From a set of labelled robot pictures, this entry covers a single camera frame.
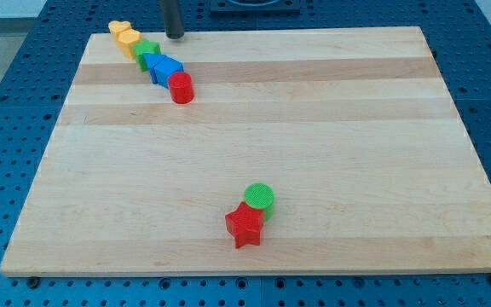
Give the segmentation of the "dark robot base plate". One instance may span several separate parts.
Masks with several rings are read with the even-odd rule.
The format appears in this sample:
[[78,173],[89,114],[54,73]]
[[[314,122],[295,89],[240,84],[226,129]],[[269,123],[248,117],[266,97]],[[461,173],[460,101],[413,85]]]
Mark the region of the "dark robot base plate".
[[300,12],[301,0],[209,0],[211,15]]

